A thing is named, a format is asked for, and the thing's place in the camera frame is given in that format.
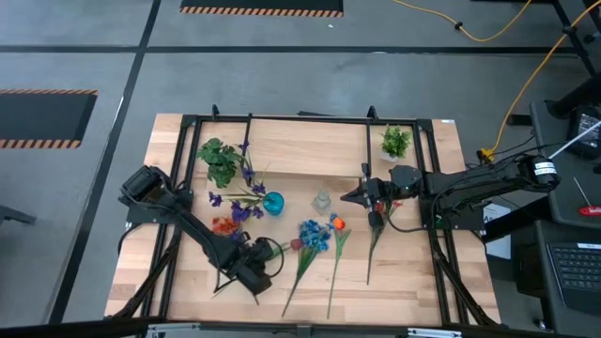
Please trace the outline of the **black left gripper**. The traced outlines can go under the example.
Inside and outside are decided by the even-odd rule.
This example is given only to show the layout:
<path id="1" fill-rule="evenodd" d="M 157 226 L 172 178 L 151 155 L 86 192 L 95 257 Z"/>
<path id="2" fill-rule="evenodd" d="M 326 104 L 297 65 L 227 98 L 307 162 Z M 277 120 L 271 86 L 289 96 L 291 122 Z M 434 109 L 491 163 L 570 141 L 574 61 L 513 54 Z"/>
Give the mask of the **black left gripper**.
<path id="1" fill-rule="evenodd" d="M 244 252 L 244 264 L 249 269 L 264 270 L 266 263 L 279 257 L 278 246 L 267 238 L 258 238 Z"/>

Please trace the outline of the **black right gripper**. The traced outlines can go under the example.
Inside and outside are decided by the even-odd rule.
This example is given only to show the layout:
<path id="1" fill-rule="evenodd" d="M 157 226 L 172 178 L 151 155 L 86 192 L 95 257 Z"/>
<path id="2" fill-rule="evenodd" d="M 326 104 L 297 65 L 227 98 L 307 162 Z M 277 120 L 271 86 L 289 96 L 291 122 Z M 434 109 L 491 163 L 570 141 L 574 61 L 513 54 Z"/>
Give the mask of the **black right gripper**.
<path id="1" fill-rule="evenodd" d="M 385 181 L 377 177 L 364 177 L 362 183 L 356 189 L 342 195 L 340 199 L 364 208 L 371 208 L 378 201 L 388 199 L 392 189 L 391 181 Z"/>

